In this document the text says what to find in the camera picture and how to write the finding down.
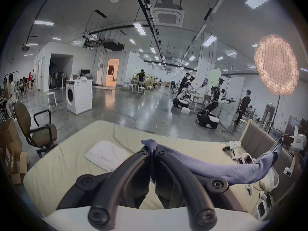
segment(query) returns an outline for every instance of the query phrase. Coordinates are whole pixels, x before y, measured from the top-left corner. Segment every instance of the chair seat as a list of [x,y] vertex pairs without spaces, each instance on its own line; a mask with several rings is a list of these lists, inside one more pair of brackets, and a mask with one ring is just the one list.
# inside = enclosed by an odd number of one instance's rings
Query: chair seat
[[[56,126],[53,125],[52,123],[48,124],[51,128],[51,136],[52,136],[52,141],[55,141],[57,139],[58,133]],[[49,130],[48,129],[43,129],[37,132],[34,132],[32,134],[32,139],[35,141],[38,147],[42,147],[45,144],[48,144],[50,142],[49,138]]]

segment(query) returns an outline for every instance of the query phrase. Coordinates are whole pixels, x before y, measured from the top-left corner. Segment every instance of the whiteboard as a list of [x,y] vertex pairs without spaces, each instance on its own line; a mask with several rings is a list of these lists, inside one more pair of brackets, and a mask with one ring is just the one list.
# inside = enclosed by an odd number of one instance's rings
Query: whiteboard
[[233,117],[238,107],[238,103],[242,97],[245,77],[229,78],[228,88],[226,90],[226,98],[233,98],[236,102],[224,103],[219,114],[220,123],[228,129],[233,122]]

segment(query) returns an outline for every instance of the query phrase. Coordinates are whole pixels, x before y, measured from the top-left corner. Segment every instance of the washing machine door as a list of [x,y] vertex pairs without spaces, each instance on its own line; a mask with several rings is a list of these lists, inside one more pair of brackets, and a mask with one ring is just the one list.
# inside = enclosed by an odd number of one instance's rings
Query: washing machine door
[[66,100],[69,105],[72,105],[74,102],[74,87],[67,86],[66,88]]

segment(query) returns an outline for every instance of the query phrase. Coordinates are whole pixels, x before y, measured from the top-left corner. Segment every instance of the softbox light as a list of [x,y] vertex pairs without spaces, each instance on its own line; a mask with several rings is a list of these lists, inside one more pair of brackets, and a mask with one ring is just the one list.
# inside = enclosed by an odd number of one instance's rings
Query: softbox light
[[299,80],[295,54],[290,44],[277,35],[264,36],[255,51],[254,60],[260,78],[275,95],[291,95]]

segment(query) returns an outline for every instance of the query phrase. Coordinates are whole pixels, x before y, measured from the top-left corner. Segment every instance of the upholstered headboard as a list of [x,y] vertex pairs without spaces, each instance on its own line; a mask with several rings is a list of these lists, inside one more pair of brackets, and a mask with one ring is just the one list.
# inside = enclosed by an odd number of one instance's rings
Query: upholstered headboard
[[[276,141],[264,132],[257,125],[252,123],[252,120],[247,122],[244,133],[240,138],[241,146],[247,151],[253,158],[258,158],[264,152],[267,152]],[[292,162],[291,156],[282,149],[279,158],[273,165],[277,173],[279,174],[279,184],[272,190],[275,201],[277,201],[294,183],[293,175],[291,177],[283,173],[286,167],[290,167]]]

